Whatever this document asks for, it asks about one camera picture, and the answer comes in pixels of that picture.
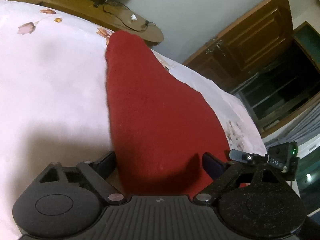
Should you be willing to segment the red garment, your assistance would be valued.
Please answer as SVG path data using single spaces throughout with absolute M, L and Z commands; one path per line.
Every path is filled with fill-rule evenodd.
M 213 109 L 137 35 L 112 34 L 105 57 L 110 132 L 124 192 L 195 196 L 212 183 L 203 154 L 228 160 L 227 137 Z

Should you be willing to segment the floral white bed sheet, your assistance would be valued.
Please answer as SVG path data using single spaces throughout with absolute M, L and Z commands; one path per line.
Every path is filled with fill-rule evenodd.
M 1 239 L 20 238 L 13 205 L 49 164 L 75 166 L 114 151 L 105 57 L 112 34 L 58 10 L 1 1 Z M 265 155 L 260 133 L 239 99 L 151 51 L 173 77 L 203 96 L 229 151 Z

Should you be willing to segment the brown wooden door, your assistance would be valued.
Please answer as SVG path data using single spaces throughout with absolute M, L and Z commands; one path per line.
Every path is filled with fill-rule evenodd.
M 206 55 L 203 45 L 184 65 L 230 92 L 257 74 L 292 41 L 289 0 L 264 0 L 215 37 L 223 40 L 224 55 Z

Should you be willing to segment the white crumpled paper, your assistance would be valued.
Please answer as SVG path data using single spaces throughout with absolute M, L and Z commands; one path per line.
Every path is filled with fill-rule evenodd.
M 130 20 L 133 21 L 133 22 L 136 21 L 136 20 L 137 20 L 136 15 L 135 15 L 135 14 L 132 14 Z

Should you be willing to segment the wooden tv stand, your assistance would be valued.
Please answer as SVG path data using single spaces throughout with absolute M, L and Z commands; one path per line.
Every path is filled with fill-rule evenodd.
M 140 36 L 148 45 L 157 45 L 164 40 L 162 31 L 151 20 L 115 1 L 105 0 L 9 0 L 41 5 L 78 16 L 113 31 L 125 30 Z M 136 21 L 131 21 L 135 14 Z

